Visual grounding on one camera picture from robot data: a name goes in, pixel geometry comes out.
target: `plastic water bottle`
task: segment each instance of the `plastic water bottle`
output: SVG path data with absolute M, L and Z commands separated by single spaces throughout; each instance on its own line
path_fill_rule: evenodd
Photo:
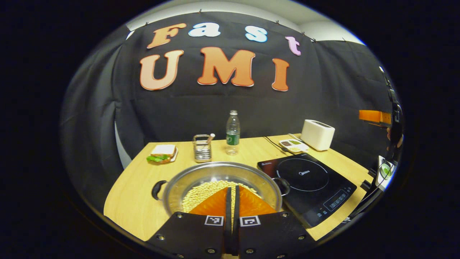
M 238 144 L 240 143 L 240 120 L 236 110 L 230 111 L 230 117 L 227 120 L 227 146 L 225 152 L 227 155 L 238 154 Z

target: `orange letter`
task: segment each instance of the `orange letter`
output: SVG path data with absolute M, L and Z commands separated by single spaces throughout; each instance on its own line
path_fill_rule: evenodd
M 271 84 L 271 87 L 278 91 L 286 92 L 289 87 L 286 84 L 286 73 L 289 67 L 289 63 L 282 59 L 273 59 L 275 63 L 275 81 Z
M 147 90 L 159 90 L 171 85 L 176 80 L 179 56 L 182 56 L 183 53 L 183 50 L 166 52 L 165 57 L 168 59 L 168 63 L 166 66 L 166 75 L 162 79 L 155 79 L 153 77 L 155 62 L 160 58 L 160 55 L 151 55 L 141 59 L 141 86 Z
M 177 28 L 185 28 L 187 25 L 182 23 L 182 24 L 176 24 L 172 26 L 168 26 L 165 28 L 158 29 L 154 31 L 155 36 L 153 37 L 152 43 L 147 46 L 147 48 L 153 48 L 156 46 L 160 46 L 163 44 L 166 44 L 171 41 L 171 39 L 167 39 L 168 35 L 170 37 L 174 37 L 177 35 L 179 30 Z
M 224 52 L 219 47 L 204 47 L 201 49 L 204 54 L 203 75 L 198 79 L 199 84 L 215 84 L 217 78 L 214 77 L 214 69 L 223 84 L 228 83 L 233 71 L 235 76 L 231 83 L 237 86 L 253 86 L 254 81 L 251 78 L 251 65 L 254 52 L 248 50 L 238 50 L 235 55 L 228 61 Z

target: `pot handle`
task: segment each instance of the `pot handle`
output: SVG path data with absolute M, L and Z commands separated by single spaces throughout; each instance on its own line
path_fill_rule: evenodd
M 273 181 L 275 180 L 278 180 L 280 181 L 281 185 L 284 187 L 284 189 L 286 190 L 286 193 L 282 194 L 281 196 L 285 196 L 287 195 L 290 191 L 291 191 L 291 185 L 289 184 L 288 181 L 286 181 L 285 179 L 283 178 L 279 178 L 279 177 L 275 177 L 275 178 L 272 178 Z
M 152 196 L 155 200 L 162 200 L 160 198 L 158 198 L 158 193 L 160 192 L 161 190 L 161 186 L 165 183 L 167 183 L 168 181 L 159 181 L 157 182 L 154 186 L 153 186 L 153 189 L 152 189 Z

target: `stainless steel pot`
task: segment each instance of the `stainless steel pot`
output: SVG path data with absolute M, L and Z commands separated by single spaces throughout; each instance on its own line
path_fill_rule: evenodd
M 162 199 L 158 198 L 158 192 L 167 181 L 157 182 L 152 189 L 152 196 L 163 202 L 166 212 L 171 216 L 174 212 L 183 211 L 182 201 L 193 187 L 219 180 L 242 183 L 254 188 L 257 194 L 277 212 L 281 210 L 282 196 L 288 194 L 290 190 L 286 180 L 270 178 L 261 170 L 248 165 L 234 162 L 207 162 L 194 165 L 173 177 L 164 189 Z M 285 193 L 281 193 L 275 181 L 281 184 Z

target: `bread slice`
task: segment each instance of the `bread slice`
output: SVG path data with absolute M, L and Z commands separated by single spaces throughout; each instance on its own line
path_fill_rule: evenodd
M 156 145 L 150 152 L 150 155 L 154 157 L 166 155 L 169 158 L 172 158 L 176 153 L 176 149 L 176 145 Z

